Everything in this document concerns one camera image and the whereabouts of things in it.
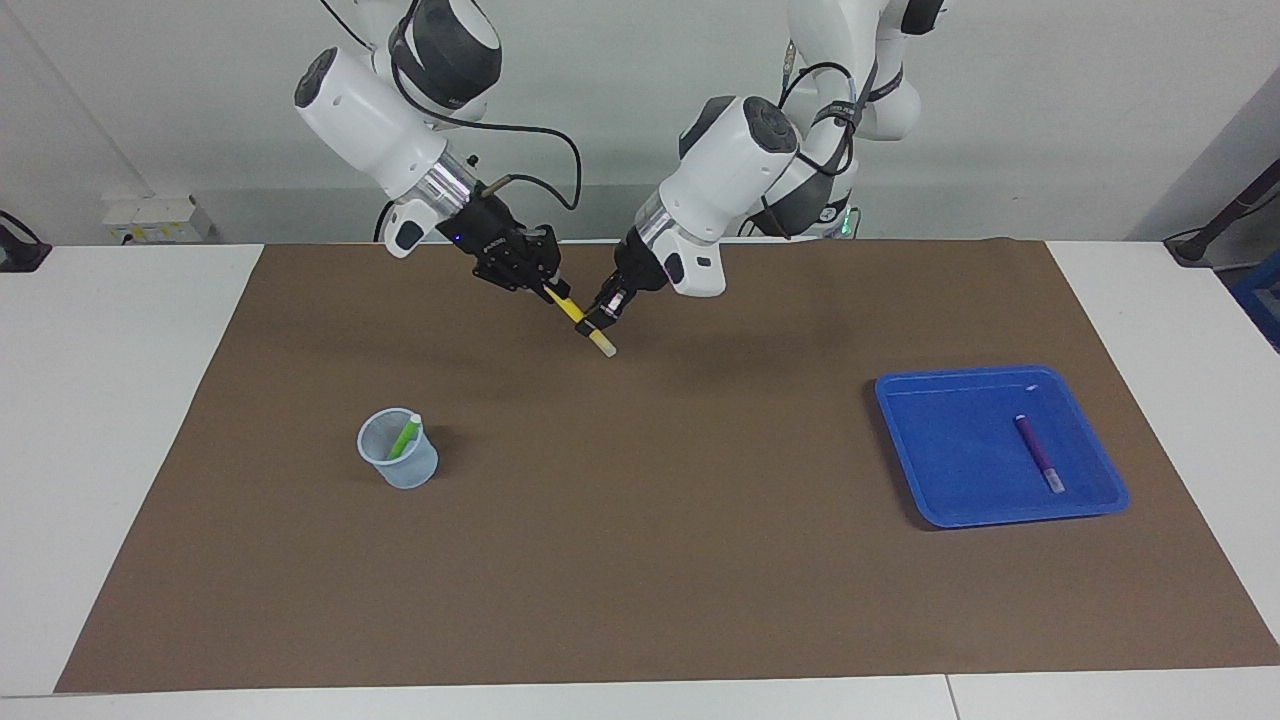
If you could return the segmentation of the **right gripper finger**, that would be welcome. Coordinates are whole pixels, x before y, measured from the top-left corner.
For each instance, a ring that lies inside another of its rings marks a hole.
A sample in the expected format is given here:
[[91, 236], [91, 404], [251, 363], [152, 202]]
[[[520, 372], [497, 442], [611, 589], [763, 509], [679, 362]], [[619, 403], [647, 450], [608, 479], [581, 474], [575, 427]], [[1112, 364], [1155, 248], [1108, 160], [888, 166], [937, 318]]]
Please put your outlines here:
[[547, 296], [544, 279], [538, 272], [531, 272], [527, 268], [476, 263], [474, 275], [509, 292], [526, 290], [536, 296]]
[[561, 274], [561, 249], [552, 225], [535, 225], [527, 233], [527, 250], [540, 278], [540, 286], [553, 291], [566, 291]]

